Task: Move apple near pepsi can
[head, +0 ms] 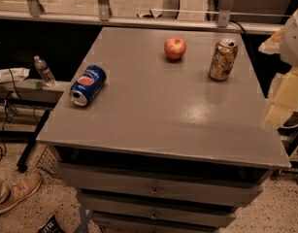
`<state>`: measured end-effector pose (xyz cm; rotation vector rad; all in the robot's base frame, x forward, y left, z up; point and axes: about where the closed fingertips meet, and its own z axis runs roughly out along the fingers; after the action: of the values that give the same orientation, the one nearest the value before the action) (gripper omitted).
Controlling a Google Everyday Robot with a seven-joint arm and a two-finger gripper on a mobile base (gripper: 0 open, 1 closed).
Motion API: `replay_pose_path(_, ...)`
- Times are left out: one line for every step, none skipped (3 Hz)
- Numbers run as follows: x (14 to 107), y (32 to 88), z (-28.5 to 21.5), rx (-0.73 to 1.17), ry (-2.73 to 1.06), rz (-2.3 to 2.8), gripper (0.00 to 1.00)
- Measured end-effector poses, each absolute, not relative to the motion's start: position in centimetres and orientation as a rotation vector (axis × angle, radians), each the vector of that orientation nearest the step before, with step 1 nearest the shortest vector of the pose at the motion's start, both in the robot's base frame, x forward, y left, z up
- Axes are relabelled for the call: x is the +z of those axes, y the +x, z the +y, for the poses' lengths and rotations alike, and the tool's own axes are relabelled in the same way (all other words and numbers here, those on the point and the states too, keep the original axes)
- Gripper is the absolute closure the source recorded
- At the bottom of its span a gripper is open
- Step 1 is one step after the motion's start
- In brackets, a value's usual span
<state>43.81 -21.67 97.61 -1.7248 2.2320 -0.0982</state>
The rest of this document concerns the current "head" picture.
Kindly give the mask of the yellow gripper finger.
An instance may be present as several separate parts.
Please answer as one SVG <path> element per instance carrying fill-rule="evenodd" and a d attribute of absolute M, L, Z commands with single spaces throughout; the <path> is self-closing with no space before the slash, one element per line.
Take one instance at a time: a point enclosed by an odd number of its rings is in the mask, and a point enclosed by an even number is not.
<path fill-rule="evenodd" d="M 281 48 L 282 29 L 276 31 L 269 39 L 263 42 L 258 50 L 265 54 L 279 54 Z"/>
<path fill-rule="evenodd" d="M 298 110 L 298 67 L 276 74 L 271 82 L 264 120 L 275 126 L 285 124 Z"/>

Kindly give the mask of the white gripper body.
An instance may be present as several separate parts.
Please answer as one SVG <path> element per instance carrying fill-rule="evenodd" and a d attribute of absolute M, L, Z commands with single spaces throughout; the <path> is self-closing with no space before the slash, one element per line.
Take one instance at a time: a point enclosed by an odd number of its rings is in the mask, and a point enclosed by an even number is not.
<path fill-rule="evenodd" d="M 298 67 L 298 9 L 283 27 L 280 51 L 283 62 Z"/>

